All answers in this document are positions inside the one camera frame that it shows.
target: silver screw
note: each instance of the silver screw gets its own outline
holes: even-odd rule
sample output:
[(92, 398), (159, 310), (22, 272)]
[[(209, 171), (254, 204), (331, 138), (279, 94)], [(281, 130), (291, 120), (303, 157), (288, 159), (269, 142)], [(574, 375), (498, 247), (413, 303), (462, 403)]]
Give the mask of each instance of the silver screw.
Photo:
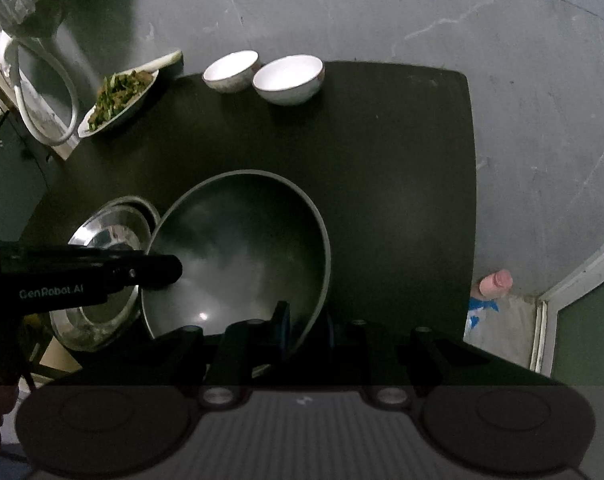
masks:
[(377, 400), (382, 404), (401, 404), (409, 398), (408, 394), (401, 388), (389, 386), (382, 388), (377, 393)]
[(230, 402), (233, 402), (233, 392), (228, 388), (223, 388), (222, 386), (215, 386), (206, 390), (202, 395), (202, 398), (209, 404), (213, 404), (215, 406), (223, 406), (224, 404), (229, 404)]

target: door frame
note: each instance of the door frame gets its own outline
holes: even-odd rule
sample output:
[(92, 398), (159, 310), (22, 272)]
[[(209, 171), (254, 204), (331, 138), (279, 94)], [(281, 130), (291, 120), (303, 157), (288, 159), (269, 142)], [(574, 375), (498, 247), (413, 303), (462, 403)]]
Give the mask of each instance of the door frame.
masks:
[(538, 302), (538, 317), (542, 308), (546, 310), (546, 323), (541, 323), (543, 343), (539, 346), (538, 359), (541, 366), (537, 370), (550, 377), (555, 351), (557, 317), (562, 308), (569, 306), (594, 288), (604, 283), (604, 244), (595, 253), (570, 273), (560, 283), (544, 292)]

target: stainless steel lid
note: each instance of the stainless steel lid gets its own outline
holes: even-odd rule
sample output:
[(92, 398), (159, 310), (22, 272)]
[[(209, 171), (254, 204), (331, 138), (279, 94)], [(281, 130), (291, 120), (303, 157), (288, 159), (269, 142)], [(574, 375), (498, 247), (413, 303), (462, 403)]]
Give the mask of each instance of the stainless steel lid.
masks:
[(246, 319), (270, 319), (290, 303), (299, 345), (327, 295), (331, 248), (322, 217), (295, 184), (265, 171), (233, 171), (183, 195), (163, 216), (150, 253), (175, 254), (181, 279), (143, 290), (153, 337), (189, 324), (205, 335)]
[[(68, 243), (146, 250), (158, 217), (155, 208), (139, 197), (115, 199), (82, 224)], [(129, 286), (109, 295), (107, 303), (51, 312), (50, 320), (64, 346), (92, 352), (117, 338), (139, 314), (138, 288)]]

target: pink object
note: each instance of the pink object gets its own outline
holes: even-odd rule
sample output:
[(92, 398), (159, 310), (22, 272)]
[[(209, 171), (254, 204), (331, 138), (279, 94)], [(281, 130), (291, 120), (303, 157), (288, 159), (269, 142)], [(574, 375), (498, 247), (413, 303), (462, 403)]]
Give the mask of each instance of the pink object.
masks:
[(496, 300), (507, 295), (513, 286), (513, 277), (506, 269), (498, 270), (482, 278), (470, 289), (470, 295), (477, 300)]

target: black tabletop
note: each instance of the black tabletop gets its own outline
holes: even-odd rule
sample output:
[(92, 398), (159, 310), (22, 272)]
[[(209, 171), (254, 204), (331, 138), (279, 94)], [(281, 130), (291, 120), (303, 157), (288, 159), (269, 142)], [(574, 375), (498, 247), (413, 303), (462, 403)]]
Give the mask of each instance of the black tabletop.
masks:
[(293, 108), (252, 89), (217, 94), (198, 75), (159, 82), (133, 122), (80, 143), (22, 241), (64, 244), (119, 196), (140, 195), (162, 214), (216, 174), (272, 171), (301, 187), (325, 221), (335, 319), (461, 336), (475, 230), (466, 78), (363, 62), (328, 63), (326, 74), (322, 91)]

